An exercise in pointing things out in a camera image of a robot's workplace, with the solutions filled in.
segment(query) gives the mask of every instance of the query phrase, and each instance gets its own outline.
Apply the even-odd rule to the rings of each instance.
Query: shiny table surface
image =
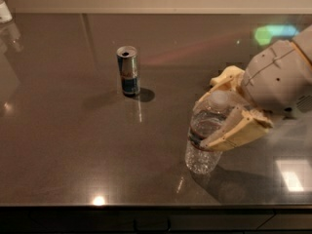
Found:
[[[191,109],[210,79],[265,48],[257,28],[311,23],[303,15],[15,15],[0,25],[0,206],[311,205],[311,113],[223,153],[210,175],[184,164]],[[116,50],[127,45],[139,51],[139,97],[121,92]]]

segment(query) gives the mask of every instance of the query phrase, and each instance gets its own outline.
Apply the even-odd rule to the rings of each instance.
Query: can top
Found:
[[[124,46],[117,50],[117,56],[123,59],[134,58],[136,55],[137,49],[133,46]]]

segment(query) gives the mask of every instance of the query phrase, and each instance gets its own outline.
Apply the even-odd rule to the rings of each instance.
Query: prosthetic hand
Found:
[[[201,141],[207,150],[241,146],[266,135],[274,121],[312,110],[312,26],[253,57],[245,71],[225,68],[211,86],[200,101],[215,90],[227,91],[232,110],[221,129]]]

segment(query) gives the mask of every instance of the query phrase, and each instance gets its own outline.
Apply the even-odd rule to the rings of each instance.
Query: can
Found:
[[[117,50],[117,59],[124,95],[137,96],[139,94],[137,49],[132,46],[121,47]]]

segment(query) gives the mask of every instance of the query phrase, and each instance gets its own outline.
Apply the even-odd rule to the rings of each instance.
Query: white bottle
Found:
[[[0,0],[0,23],[6,23],[12,20],[12,15],[4,0]]]
[[[229,111],[229,95],[224,91],[212,92],[194,107],[185,153],[186,166],[193,173],[206,175],[215,168],[221,152],[203,150],[200,142],[220,129]]]

